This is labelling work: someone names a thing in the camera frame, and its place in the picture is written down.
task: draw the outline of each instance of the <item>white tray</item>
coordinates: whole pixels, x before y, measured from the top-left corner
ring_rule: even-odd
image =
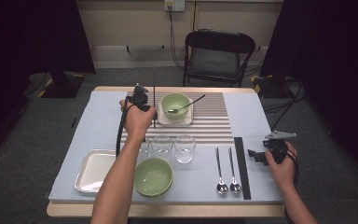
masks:
[[[183,119],[167,119],[164,115],[164,111],[162,111],[161,102],[158,102],[158,122],[161,125],[166,126],[181,126],[188,125],[193,122],[193,105],[189,106],[189,109],[186,113],[186,116]]]
[[[81,192],[96,193],[116,160],[115,150],[93,149],[85,156],[77,175],[75,188]]]

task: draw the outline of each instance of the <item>green bowl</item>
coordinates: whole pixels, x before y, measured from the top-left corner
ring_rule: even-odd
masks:
[[[134,187],[141,195],[157,198],[168,191],[173,181],[172,167],[159,158],[148,159],[138,164],[135,170]]]
[[[168,112],[170,109],[180,109],[183,106],[190,104],[190,99],[186,95],[178,92],[165,95],[160,103],[162,111],[167,119],[183,119],[190,108],[190,106],[183,108],[179,110],[177,114]]]

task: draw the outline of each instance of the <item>metal spoon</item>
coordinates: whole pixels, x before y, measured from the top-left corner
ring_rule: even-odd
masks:
[[[232,183],[229,186],[229,188],[231,189],[231,192],[238,194],[238,193],[242,192],[242,188],[241,188],[241,185],[235,180],[234,165],[232,164],[231,147],[228,148],[228,153],[229,153],[229,161],[231,162],[231,172],[232,172]]]
[[[205,94],[203,94],[199,99],[197,99],[197,100],[191,102],[191,103],[188,104],[188,105],[183,106],[183,107],[180,108],[180,109],[170,109],[170,110],[168,110],[168,113],[177,114],[177,113],[179,112],[179,110],[181,110],[181,109],[183,109],[183,108],[186,108],[186,107],[188,107],[188,106],[190,106],[190,105],[196,103],[198,100],[202,99],[204,96],[205,96]]]
[[[217,184],[217,192],[219,192],[220,194],[226,194],[228,192],[228,187],[225,184],[225,182],[223,182],[222,180],[222,172],[220,170],[220,160],[219,160],[219,148],[216,147],[214,150],[216,151],[217,168],[219,169],[219,178],[220,178],[220,181]]]

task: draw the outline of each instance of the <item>forearm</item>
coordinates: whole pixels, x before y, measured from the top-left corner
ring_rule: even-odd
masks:
[[[281,193],[287,213],[294,223],[318,223],[294,186],[281,188]]]
[[[92,211],[91,223],[127,223],[131,205],[137,148],[141,138],[127,139],[120,155],[106,175]]]

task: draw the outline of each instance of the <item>black chair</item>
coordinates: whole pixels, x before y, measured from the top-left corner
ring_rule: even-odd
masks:
[[[254,50],[255,42],[248,35],[207,29],[191,32],[186,37],[183,86],[186,79],[196,78],[240,87]]]

